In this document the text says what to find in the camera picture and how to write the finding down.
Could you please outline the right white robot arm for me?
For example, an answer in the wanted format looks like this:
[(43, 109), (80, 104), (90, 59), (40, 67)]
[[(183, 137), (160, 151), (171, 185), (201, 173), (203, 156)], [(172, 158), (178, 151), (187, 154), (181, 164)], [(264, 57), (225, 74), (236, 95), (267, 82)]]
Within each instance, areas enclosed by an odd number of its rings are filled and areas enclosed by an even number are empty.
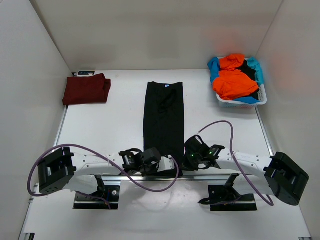
[(274, 156), (254, 156), (233, 152), (221, 145), (207, 146), (195, 135), (185, 143), (185, 170), (234, 170), (241, 174), (230, 177), (232, 183), (224, 193), (230, 200), (238, 199), (248, 184), (256, 194), (273, 195), (283, 203), (297, 206), (300, 203), (309, 175), (288, 155), (277, 152)]

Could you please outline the dark red t shirt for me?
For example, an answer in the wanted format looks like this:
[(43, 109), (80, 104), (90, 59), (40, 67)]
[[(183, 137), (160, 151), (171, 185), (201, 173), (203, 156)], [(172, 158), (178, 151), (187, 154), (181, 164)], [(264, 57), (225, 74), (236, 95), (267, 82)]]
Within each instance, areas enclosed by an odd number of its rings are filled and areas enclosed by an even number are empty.
[(106, 103), (110, 89), (111, 79), (103, 73), (68, 77), (62, 103), (65, 106)]

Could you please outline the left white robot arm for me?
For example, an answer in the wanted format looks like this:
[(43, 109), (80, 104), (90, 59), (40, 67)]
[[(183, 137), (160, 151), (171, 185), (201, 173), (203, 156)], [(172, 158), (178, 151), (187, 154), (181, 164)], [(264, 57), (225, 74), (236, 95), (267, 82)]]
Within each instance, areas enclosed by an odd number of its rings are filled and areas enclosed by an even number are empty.
[(146, 176), (172, 167), (171, 160), (161, 156), (156, 148), (144, 152), (132, 148), (102, 159), (96, 154), (76, 153), (69, 147), (62, 147), (44, 157), (37, 165), (39, 192), (50, 195), (60, 190), (71, 190), (100, 200), (105, 194), (102, 175), (141, 173)]

